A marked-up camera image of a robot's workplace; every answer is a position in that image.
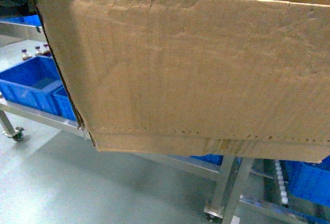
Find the small bottle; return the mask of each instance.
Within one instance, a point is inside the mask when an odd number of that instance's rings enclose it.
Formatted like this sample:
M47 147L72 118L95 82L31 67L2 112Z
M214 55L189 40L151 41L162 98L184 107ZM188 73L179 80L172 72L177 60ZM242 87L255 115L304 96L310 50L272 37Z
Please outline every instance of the small bottle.
M36 56L41 56L41 55L43 55L43 52L42 52L42 50L40 49L40 46L36 46L35 49L36 49Z
M28 53L26 49L23 49L23 50L22 50L22 53L23 53L23 54L22 54L22 60L23 60L23 61L26 61L26 60L32 58L31 54Z
M51 57L52 56L48 44L43 44L43 56L46 56L46 57Z

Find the cardboard box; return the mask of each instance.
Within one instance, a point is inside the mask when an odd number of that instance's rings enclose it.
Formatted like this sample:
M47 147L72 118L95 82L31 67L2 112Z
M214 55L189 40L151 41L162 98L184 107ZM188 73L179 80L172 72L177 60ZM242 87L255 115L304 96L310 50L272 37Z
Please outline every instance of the cardboard box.
M37 5L98 150L330 154L330 0Z

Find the cart leg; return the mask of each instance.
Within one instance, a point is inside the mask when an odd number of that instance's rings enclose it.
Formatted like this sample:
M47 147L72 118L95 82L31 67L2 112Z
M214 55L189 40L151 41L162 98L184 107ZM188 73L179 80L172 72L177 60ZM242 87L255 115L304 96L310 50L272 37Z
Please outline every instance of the cart leg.
M5 136L13 138L16 142L20 142L23 140L24 136L22 130L24 129L22 127L16 127L16 129L14 129L3 110L0 110L0 123L5 130Z
M0 110L0 122L7 135L13 135L16 133L15 129L11 125L11 122L9 121L7 115L3 110Z
M213 200L205 206L205 213L222 220L222 224L232 222L253 162L250 158L224 157Z
M227 198L227 204L224 208L222 224L232 223L236 207L239 204L239 199L244 190L253 162L254 159L242 158L241 165L238 172L236 173L234 184L232 187L231 185L229 186L231 189L226 192L228 195L225 195L225 199Z

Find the metal frame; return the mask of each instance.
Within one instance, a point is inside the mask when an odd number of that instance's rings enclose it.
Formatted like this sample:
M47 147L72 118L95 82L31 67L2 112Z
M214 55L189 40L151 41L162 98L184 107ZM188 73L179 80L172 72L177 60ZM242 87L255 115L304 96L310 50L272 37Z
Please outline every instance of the metal frame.
M15 129L5 112L10 112L82 137L87 135L86 132L77 129L77 122L12 103L0 97L0 123L7 134L14 134L13 130ZM213 199L205 205L204 211L209 215L222 219L222 224L230 224L232 222L237 205L291 224L330 224L330 222L289 210L278 204L241 196L250 173L263 176L265 179L273 182L276 180L275 175L252 170L254 159L224 156L222 165L219 167L189 157L134 154L216 181L217 185Z
M0 34L21 38L24 40L37 40L47 42L42 27L24 25L11 22L0 22Z

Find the metal cart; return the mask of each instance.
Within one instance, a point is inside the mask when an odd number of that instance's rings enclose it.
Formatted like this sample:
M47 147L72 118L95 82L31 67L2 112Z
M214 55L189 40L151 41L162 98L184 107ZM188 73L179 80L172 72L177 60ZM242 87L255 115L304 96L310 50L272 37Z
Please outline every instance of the metal cart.
M0 22L0 34L23 39L46 41L42 28L30 25ZM5 112L13 113L75 135L83 137L87 135L86 132L77 129L77 122L6 101L0 96L0 123L5 130L4 135L17 142L23 140L22 131L24 129L22 127L13 128ZM135 154L215 181L217 184L213 199L206 203L204 208L206 217L211 222L221 222L222 224L232 223L236 207L240 205L253 212L258 212L287 223L330 224L330 222L320 218L291 210L283 204L283 198L286 196L286 192L283 183L277 179L278 175L276 174L278 172L276 169L281 167L279 161L265 160L267 173L264 173L263 171L252 169L254 159L250 158L225 156L222 165L216 166L190 157ZM250 173L264 177L264 182L266 183L265 195L268 196L266 200L249 198L242 195Z

